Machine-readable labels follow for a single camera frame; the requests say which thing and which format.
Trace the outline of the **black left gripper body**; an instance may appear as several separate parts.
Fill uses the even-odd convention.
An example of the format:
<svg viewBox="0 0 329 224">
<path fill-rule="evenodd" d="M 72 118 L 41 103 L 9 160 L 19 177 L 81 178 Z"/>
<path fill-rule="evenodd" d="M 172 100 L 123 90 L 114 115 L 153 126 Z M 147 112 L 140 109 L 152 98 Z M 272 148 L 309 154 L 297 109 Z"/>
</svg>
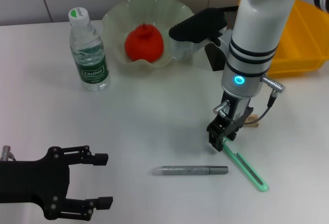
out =
<svg viewBox="0 0 329 224">
<path fill-rule="evenodd" d="M 48 220 L 60 217 L 69 185 L 69 166 L 60 147 L 36 161 L 1 162 L 1 203 L 35 203 Z"/>
</svg>

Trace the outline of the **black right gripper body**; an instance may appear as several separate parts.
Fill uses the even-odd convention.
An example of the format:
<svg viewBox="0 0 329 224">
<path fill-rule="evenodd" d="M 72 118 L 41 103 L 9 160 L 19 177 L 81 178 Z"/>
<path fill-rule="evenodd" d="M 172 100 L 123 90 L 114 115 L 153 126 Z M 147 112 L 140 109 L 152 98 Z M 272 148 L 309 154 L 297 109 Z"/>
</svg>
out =
<svg viewBox="0 0 329 224">
<path fill-rule="evenodd" d="M 222 101 L 228 100 L 230 106 L 228 111 L 225 111 L 226 117 L 232 119 L 239 123 L 237 129 L 242 128 L 242 123 L 244 123 L 247 117 L 252 113 L 252 108 L 249 107 L 250 98 L 236 98 L 229 95 L 225 91 L 223 92 Z"/>
</svg>

